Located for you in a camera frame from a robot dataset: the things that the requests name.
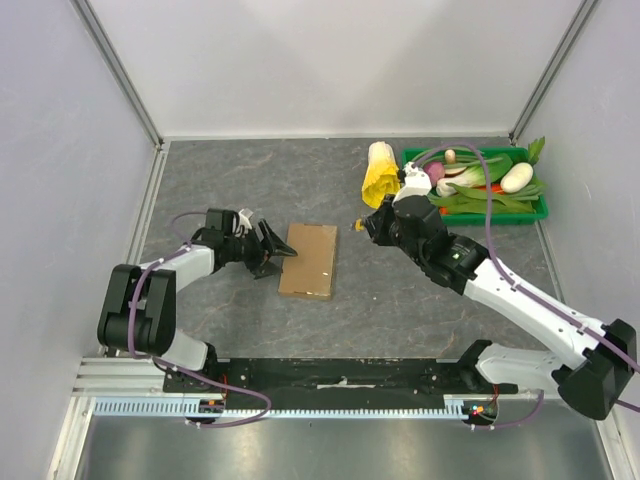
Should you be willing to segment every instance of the white wall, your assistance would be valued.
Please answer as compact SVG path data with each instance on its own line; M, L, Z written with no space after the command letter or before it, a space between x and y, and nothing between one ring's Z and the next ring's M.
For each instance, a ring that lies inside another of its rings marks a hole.
M579 0L91 0L167 136L506 135Z
M600 2L521 143L547 137L545 224L567 301L640 333L639 22L637 0ZM640 404L640 379L622 398ZM640 415L623 419L640 456Z
M68 0L0 16L0 477L44 478L153 148Z

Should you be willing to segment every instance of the green plastic tray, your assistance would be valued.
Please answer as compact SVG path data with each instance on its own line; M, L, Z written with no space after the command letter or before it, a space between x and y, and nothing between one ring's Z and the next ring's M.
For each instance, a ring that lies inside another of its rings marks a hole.
M413 158L424 152L424 148L408 148L402 152L402 166L404 167ZM506 153L509 155L513 163L521 163L527 161L527 149L522 147L487 147L481 148L483 155L490 157L498 153ZM540 199L533 202L534 213L497 213L491 215L492 225L531 225L536 220L542 220L549 216L549 207L544 200L544 195L540 195ZM482 213L461 213L459 215L442 215L442 221L445 225L484 225L486 215Z

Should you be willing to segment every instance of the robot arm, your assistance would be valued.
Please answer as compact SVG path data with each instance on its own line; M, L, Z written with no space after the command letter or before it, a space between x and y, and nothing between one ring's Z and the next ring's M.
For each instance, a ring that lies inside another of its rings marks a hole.
M529 351L479 340L467 351L473 352L476 373L493 384L557 392L580 413L604 419L633 372L584 329L605 337L634 360L635 330L621 320L605 325L571 309L500 262L512 280L507 282L485 247L447 231L438 208L427 200L431 190L427 175L412 164L400 173L405 186L396 196L388 195L363 220L373 242L399 247L433 282L496 310L549 348ZM533 296L571 315L582 326L567 323Z
M195 340L176 328L176 294L199 278L216 273L229 262L243 262L256 279L279 273L273 256L296 256L271 230L258 222L262 240L252 227L251 211L209 209L205 226L144 280L135 311L134 344L137 352L162 358L188 370L214 375L213 346ZM128 327L135 286L143 272L156 262L118 265L113 269L98 325L98 340L106 346L128 350Z

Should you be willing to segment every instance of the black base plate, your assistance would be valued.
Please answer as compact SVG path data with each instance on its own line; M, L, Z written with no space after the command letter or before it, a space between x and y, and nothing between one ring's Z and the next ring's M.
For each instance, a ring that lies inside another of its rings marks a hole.
M233 358L219 360L218 381L261 392L274 409L398 409L442 408L445 394L492 395L493 385L462 362L435 359L378 358ZM318 386L374 385L373 388ZM218 392L181 375L165 376L167 393ZM515 385L500 385L500 393L515 394ZM259 409L258 398L229 392L227 408Z

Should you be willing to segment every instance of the cardboard box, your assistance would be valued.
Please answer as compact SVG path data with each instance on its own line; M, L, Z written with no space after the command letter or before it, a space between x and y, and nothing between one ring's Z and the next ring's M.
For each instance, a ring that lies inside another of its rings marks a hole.
M333 290L338 227L289 225L287 245L298 252L285 257L278 293L288 297L330 300Z

